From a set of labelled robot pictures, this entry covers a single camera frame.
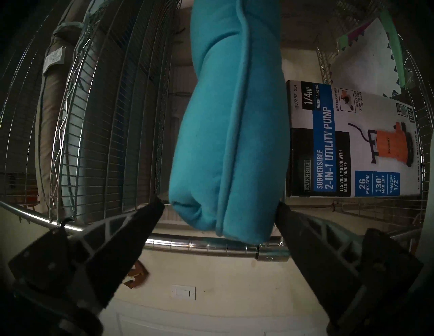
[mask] light switch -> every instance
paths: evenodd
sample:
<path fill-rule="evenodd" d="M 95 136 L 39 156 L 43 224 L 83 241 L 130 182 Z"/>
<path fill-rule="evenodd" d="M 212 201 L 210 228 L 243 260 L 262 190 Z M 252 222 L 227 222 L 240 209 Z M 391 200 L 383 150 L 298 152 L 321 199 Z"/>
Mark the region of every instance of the light switch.
<path fill-rule="evenodd" d="M 171 297 L 186 300 L 196 300 L 196 287 L 171 285 Z"/>

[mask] wooden hook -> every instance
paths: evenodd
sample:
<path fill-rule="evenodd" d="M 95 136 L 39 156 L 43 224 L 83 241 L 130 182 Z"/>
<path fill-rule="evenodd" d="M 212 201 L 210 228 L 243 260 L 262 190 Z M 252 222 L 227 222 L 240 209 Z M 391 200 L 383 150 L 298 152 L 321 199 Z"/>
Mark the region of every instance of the wooden hook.
<path fill-rule="evenodd" d="M 141 284 L 143 284 L 149 275 L 149 272 L 146 270 L 146 268 L 143 266 L 143 264 L 140 261 L 137 260 L 134 263 L 133 267 L 134 268 L 132 268 L 128 272 L 128 276 L 133 277 L 134 280 L 128 280 L 127 282 L 124 282 L 124 285 L 130 288 L 136 288 Z"/>

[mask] everbilt logo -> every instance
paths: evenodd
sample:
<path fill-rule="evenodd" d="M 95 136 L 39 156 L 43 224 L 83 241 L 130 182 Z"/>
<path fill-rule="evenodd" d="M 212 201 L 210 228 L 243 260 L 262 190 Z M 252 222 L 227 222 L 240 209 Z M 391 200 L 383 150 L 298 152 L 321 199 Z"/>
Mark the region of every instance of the everbilt logo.
<path fill-rule="evenodd" d="M 304 191 L 310 191 L 310 160 L 304 160 Z"/>

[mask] wire shelf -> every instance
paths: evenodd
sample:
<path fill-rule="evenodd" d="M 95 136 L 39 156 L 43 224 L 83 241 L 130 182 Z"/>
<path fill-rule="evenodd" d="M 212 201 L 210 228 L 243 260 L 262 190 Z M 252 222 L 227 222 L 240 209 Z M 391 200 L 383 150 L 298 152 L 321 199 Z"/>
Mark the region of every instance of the wire shelf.
<path fill-rule="evenodd" d="M 155 194 L 178 6 L 118 0 L 89 17 L 53 145 L 50 219 L 93 222 Z"/>
<path fill-rule="evenodd" d="M 35 116 L 41 86 L 45 51 L 51 33 L 68 3 L 40 7 L 10 46 L 10 57 L 2 69 L 3 105 L 0 112 L 1 199 L 25 207 L 38 203 L 35 172 Z"/>
<path fill-rule="evenodd" d="M 338 1 L 333 19 L 330 21 L 330 33 L 336 41 L 351 29 L 375 16 L 380 10 L 389 8 L 381 1 Z M 411 82 L 406 83 L 406 89 L 395 95 L 392 99 L 413 106 L 415 120 L 418 128 L 421 158 L 421 194 L 418 196 L 400 196 L 388 198 L 339 198 L 332 201 L 333 210 L 374 219 L 392 224 L 391 229 L 397 226 L 421 225 L 425 218 L 427 206 L 429 173 L 430 173 L 430 147 L 433 133 L 433 110 L 431 100 L 434 99 L 431 85 L 424 82 L 419 69 L 410 51 L 406 49 L 405 41 L 401 39 L 404 68 L 411 73 Z M 325 84 L 332 84 L 330 67 L 338 55 L 335 51 L 325 51 L 317 48 L 317 56 L 322 80 Z"/>

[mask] beige wall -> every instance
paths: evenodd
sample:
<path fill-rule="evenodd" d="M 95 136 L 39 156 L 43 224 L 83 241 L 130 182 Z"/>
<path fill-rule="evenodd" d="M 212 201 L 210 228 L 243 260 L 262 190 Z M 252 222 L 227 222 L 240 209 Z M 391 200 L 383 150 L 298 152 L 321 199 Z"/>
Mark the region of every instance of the beige wall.
<path fill-rule="evenodd" d="M 357 234 L 383 225 L 330 211 L 310 214 L 338 222 Z M 9 284 L 7 262 L 47 229 L 0 208 L 1 262 Z M 141 262 L 150 276 L 136 289 L 121 285 L 115 298 L 147 307 L 208 316 L 318 315 L 324 312 L 290 259 L 286 263 L 143 251 Z M 170 297 L 171 285 L 195 286 L 196 301 Z"/>

